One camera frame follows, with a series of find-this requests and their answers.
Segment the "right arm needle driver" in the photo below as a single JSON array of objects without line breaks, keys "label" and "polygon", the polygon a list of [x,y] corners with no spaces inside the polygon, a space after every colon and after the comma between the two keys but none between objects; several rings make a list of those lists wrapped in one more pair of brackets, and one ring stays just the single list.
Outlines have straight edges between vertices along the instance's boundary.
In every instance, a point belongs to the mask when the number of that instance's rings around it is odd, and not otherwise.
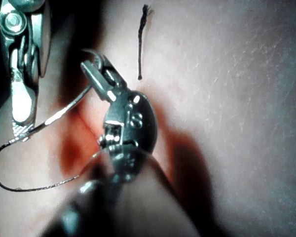
[{"label": "right arm needle driver", "polygon": [[26,36],[38,49],[38,71],[43,77],[50,53],[51,11],[47,0],[3,0],[0,6],[0,41],[6,68],[15,42]]}]

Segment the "left arm needle driver jaw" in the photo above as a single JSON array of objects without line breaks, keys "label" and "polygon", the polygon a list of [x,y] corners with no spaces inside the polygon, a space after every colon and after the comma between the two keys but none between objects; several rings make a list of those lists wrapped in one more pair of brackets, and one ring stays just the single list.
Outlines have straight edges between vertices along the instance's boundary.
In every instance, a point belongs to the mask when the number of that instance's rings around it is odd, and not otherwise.
[{"label": "left arm needle driver jaw", "polygon": [[123,77],[119,74],[116,68],[112,65],[109,59],[104,56],[98,56],[98,71],[100,74],[99,88],[109,89],[114,88],[126,88],[127,83]]},{"label": "left arm needle driver jaw", "polygon": [[108,83],[95,65],[86,60],[81,62],[80,67],[102,101],[114,102],[116,100],[116,96],[112,91],[113,86]]}]

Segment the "right arm needle driver jaw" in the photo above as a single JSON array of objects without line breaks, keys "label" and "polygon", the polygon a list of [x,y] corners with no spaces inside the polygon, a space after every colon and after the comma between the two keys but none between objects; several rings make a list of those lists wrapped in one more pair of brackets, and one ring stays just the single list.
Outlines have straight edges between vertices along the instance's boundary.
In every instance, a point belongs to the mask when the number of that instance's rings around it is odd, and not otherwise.
[{"label": "right arm needle driver jaw", "polygon": [[12,50],[12,130],[15,137],[35,126],[38,99],[38,51],[23,36]]},{"label": "right arm needle driver jaw", "polygon": [[33,34],[0,34],[3,63],[11,81],[12,117],[16,124],[31,123],[34,117],[32,73]]}]

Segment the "left arm needle driver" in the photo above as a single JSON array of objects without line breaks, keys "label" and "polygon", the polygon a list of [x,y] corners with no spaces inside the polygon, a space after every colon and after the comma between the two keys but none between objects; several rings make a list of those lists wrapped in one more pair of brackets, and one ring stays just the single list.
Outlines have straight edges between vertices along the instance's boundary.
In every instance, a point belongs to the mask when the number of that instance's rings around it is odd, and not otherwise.
[{"label": "left arm needle driver", "polygon": [[157,119],[149,99],[127,88],[107,92],[110,106],[104,117],[101,149],[113,145],[133,145],[152,153],[157,139]]}]

